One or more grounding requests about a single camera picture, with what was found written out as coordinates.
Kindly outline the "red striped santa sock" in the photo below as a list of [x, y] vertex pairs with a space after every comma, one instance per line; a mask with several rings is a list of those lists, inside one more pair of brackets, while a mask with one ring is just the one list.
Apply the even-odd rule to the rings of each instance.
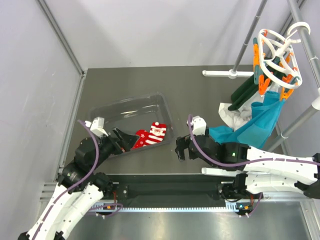
[[161, 143], [165, 138], [166, 132], [167, 125], [165, 123], [153, 122], [144, 144], [149, 146]]

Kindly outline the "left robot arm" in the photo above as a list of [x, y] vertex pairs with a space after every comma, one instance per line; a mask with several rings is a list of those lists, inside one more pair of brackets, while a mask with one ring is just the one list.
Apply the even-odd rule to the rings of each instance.
[[85, 127], [90, 138], [84, 138], [75, 150], [73, 160], [57, 177], [52, 197], [33, 227], [19, 235], [20, 240], [66, 240], [91, 207], [114, 191], [112, 180], [95, 173], [111, 155], [129, 152], [139, 136], [118, 128], [115, 136], [102, 127]]

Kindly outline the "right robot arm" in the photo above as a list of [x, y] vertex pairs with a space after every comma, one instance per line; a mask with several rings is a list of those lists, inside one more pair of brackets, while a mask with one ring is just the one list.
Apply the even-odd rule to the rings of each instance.
[[320, 197], [320, 155], [296, 157], [227, 142], [219, 144], [207, 135], [186, 135], [176, 139], [175, 152], [180, 161], [201, 159], [209, 167], [206, 176], [229, 177], [221, 195], [245, 198], [266, 192], [292, 192], [311, 199]]

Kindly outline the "white round clip hanger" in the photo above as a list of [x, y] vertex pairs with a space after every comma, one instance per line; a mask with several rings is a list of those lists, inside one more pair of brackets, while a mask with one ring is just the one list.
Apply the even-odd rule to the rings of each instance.
[[[281, 87], [280, 100], [287, 100], [294, 90], [303, 83], [302, 76], [294, 53], [294, 44], [302, 42], [301, 39], [293, 39], [292, 36], [298, 31], [298, 27], [307, 29], [311, 33], [310, 25], [307, 22], [299, 21], [292, 24], [286, 36], [276, 31], [263, 28], [253, 39], [253, 74], [254, 82], [259, 86], [259, 94], [265, 95], [270, 80]], [[274, 71], [267, 69], [270, 66], [275, 71], [284, 74], [277, 77]]]

